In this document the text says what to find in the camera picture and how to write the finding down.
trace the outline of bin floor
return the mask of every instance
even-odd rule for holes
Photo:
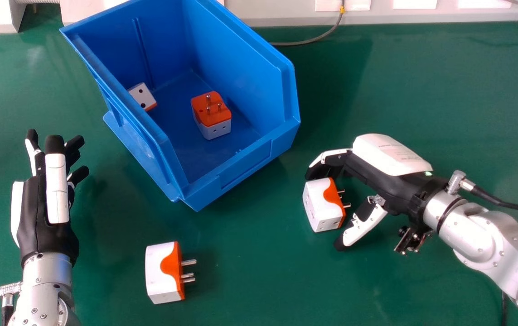
[[[213,89],[204,80],[194,72],[187,72],[153,91],[158,105],[148,113],[170,138],[189,183],[261,137],[248,120],[229,105],[228,95],[221,94],[232,113],[231,132],[206,140],[194,121],[190,99],[209,91]]]

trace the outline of screw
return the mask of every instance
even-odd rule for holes
[[[406,225],[400,227],[400,229],[398,230],[398,237],[403,237],[406,234],[406,231],[408,231],[408,227]]]

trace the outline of blue storage box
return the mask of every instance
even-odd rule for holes
[[[293,65],[214,0],[131,0],[61,31],[102,91],[104,121],[174,202],[203,209],[293,142]],[[148,113],[127,91],[141,82],[158,103]],[[232,112],[213,140],[190,106],[208,91]]]

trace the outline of green table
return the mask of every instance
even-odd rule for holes
[[[164,196],[102,122],[105,103],[64,41],[58,10],[27,13],[0,36],[0,285],[21,278],[10,235],[10,190],[29,175],[28,128],[82,134],[92,175],[72,210],[81,243],[76,312],[105,325],[499,324],[500,291],[439,239],[408,258],[392,252],[404,217],[389,217],[352,250],[314,234],[300,200],[305,167],[355,136],[390,134],[438,174],[463,169],[518,202],[518,23],[370,25],[282,52],[296,67],[302,126],[286,154],[195,213]],[[263,29],[303,39],[322,28]],[[345,180],[358,204],[368,188]],[[510,212],[518,219],[518,212]],[[186,301],[153,305],[144,251],[178,240],[198,258]],[[518,325],[518,311],[509,310]]]

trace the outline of robotic hand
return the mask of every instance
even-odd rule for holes
[[[11,234],[21,251],[23,280],[0,287],[2,325],[78,326],[72,296],[72,267],[79,241],[72,231],[74,189],[89,175],[86,166],[69,174],[79,159],[83,137],[64,143],[48,136],[43,153],[31,129],[25,148],[33,176],[14,182]],[[14,295],[19,294],[14,311]]]
[[[418,252],[436,232],[460,262],[489,276],[518,306],[518,222],[468,202],[458,191],[462,188],[497,206],[518,210],[518,205],[488,194],[461,171],[449,181],[431,171],[427,161],[391,137],[364,134],[351,149],[321,153],[305,178],[354,176],[377,192],[356,210],[334,244],[337,250],[352,246],[387,214],[404,214],[410,227],[400,229],[396,252]]]

